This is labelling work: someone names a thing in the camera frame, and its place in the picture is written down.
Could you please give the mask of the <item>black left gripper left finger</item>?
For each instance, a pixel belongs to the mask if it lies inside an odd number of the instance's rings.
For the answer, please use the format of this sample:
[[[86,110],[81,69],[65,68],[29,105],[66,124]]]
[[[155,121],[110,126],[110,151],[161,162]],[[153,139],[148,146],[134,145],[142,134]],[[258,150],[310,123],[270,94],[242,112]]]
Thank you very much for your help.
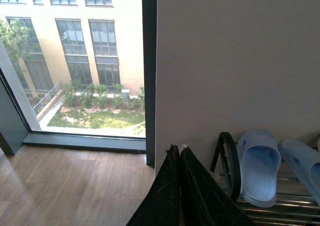
[[[178,226],[179,218],[180,153],[172,144],[149,192],[127,225]]]

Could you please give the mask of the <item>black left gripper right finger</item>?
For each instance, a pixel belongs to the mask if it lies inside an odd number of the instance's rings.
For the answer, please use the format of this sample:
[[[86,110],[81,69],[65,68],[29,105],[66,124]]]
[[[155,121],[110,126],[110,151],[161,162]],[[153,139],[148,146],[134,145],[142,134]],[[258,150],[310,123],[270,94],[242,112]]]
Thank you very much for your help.
[[[220,188],[189,147],[180,154],[180,192],[186,226],[254,226]]]

